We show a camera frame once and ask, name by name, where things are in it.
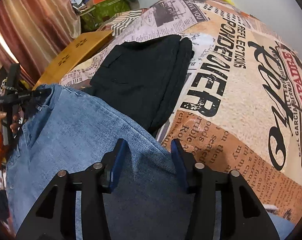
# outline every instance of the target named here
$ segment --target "pink curtain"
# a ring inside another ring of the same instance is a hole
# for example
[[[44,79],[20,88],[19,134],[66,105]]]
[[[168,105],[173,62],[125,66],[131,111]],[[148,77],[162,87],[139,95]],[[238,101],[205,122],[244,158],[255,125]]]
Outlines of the pink curtain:
[[[52,59],[80,35],[79,17],[69,0],[1,0],[0,64],[17,61],[24,79],[35,84]]]

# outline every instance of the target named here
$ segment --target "jeans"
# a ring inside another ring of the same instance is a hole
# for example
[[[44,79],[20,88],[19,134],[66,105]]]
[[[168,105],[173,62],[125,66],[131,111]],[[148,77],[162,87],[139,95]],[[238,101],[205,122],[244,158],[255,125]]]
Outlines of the jeans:
[[[52,93],[35,101],[37,107],[22,126],[7,165],[6,188],[15,232],[59,170],[82,171],[123,138],[130,154],[118,187],[103,196],[111,238],[184,239],[193,196],[178,186],[169,152],[99,98],[57,84],[40,88],[52,88]],[[76,233],[82,239],[80,194]]]

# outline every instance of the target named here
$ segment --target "black cloth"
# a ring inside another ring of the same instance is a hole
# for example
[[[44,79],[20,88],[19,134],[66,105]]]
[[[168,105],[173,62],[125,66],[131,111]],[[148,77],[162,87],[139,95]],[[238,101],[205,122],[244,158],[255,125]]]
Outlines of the black cloth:
[[[7,202],[6,191],[0,190],[0,220],[6,221],[9,216],[9,205]]]
[[[154,133],[172,114],[194,55],[191,41],[180,39],[116,45],[83,91]]]

